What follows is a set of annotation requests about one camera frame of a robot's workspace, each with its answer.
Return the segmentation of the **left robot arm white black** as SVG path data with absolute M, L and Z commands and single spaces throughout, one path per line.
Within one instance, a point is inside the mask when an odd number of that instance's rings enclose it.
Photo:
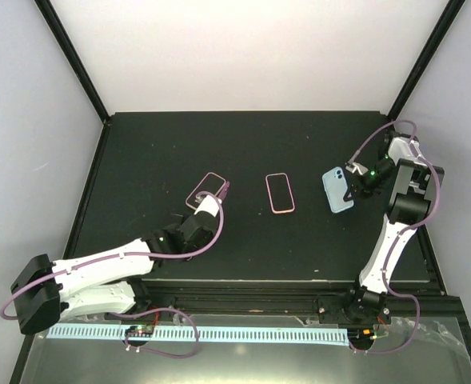
M 58 322 L 84 315 L 110 313 L 144 318 L 150 298 L 135 279 L 164 260 L 190 260 L 209 250 L 224 226 L 223 200 L 230 182 L 219 187 L 200 182 L 190 194 L 193 213 L 117 248 L 81 258 L 50 260 L 40 254 L 28 261 L 11 285 L 8 304 L 24 335 L 48 330 Z

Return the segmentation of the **light blue phone case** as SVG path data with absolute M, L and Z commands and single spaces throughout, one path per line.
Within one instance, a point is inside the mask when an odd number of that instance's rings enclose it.
M 346 196 L 349 187 L 340 166 L 325 172 L 321 180 L 332 213 L 338 214 L 354 206 L 353 199 Z

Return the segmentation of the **pink phone case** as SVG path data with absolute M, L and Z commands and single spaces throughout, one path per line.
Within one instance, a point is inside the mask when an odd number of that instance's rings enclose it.
M 201 192 L 209 192 L 218 196 L 226 184 L 226 179 L 214 172 L 208 172 L 202 180 L 193 188 L 185 200 L 185 204 L 192 210 L 196 210 L 204 198 Z

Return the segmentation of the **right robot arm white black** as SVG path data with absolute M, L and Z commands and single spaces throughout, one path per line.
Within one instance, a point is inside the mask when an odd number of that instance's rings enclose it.
M 415 135 L 387 130 L 377 162 L 364 167 L 353 158 L 345 165 L 346 201 L 387 195 L 381 233 L 355 287 L 342 303 L 353 323 L 370 322 L 383 313 L 389 281 L 405 246 L 439 207 L 445 169 L 433 165 L 420 151 Z

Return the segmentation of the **pink cased phone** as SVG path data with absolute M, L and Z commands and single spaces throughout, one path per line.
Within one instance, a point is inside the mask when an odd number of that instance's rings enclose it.
M 267 174 L 265 184 L 270 208 L 274 214 L 288 214 L 295 211 L 295 201 L 286 173 Z

